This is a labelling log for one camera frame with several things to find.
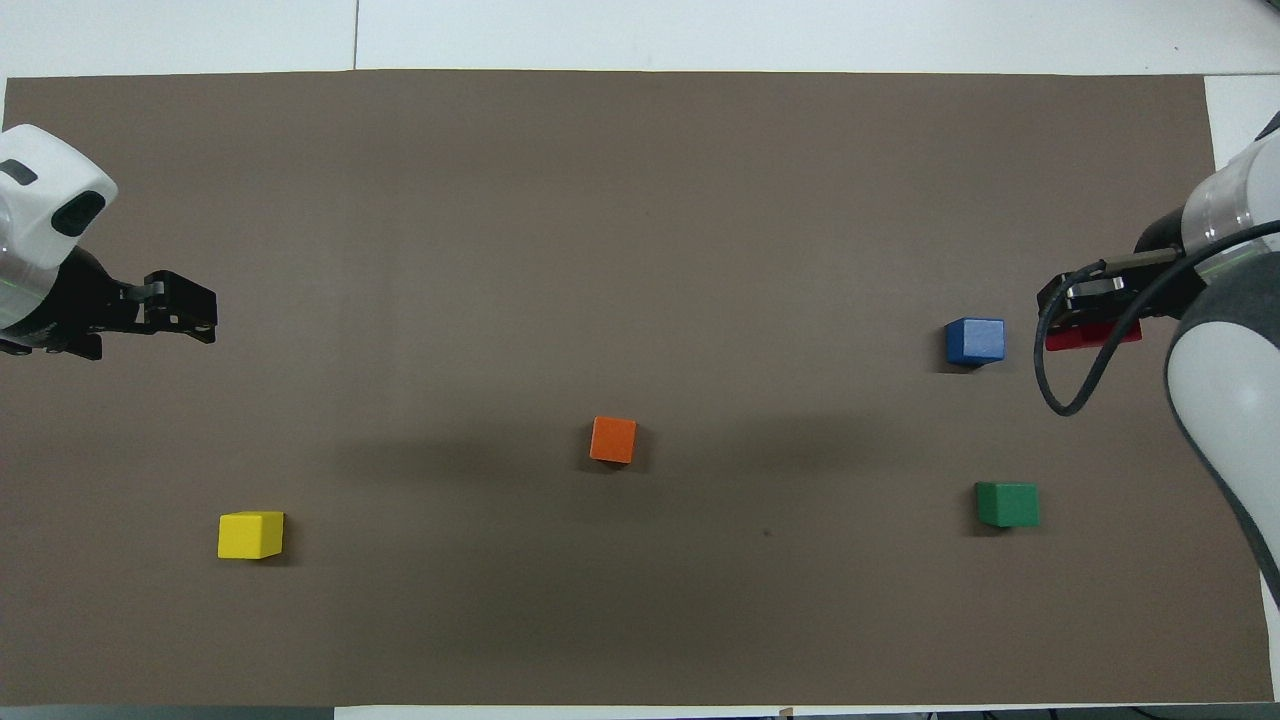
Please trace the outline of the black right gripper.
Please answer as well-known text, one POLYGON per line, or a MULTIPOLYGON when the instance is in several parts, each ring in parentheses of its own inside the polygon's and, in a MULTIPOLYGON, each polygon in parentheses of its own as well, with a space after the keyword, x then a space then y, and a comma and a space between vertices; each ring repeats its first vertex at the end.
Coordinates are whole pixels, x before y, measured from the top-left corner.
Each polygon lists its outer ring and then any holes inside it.
MULTIPOLYGON (((1037 293, 1037 320, 1047 327, 1078 327, 1120 318, 1133 300, 1155 281, 1164 277, 1185 252, 1181 238, 1184 208, 1175 208, 1148 225, 1138 238, 1134 254, 1162 249, 1175 251, 1175 258, 1126 272, 1091 270, 1071 283, 1073 273, 1053 275, 1037 293)), ((1194 270, 1171 278, 1152 299, 1144 302, 1138 319, 1167 316, 1180 320, 1207 284, 1194 270)))

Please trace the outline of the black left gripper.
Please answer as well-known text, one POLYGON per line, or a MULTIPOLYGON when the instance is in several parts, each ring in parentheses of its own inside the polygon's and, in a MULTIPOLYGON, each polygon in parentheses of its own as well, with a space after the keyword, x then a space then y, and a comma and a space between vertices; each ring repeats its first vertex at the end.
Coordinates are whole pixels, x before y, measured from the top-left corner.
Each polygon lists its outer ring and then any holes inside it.
POLYGON ((27 316, 5 323, 1 351, 102 359, 102 332, 184 334, 216 342, 218 296, 175 272, 159 270, 132 286, 115 281, 95 255, 76 249, 58 268, 45 300, 27 316))

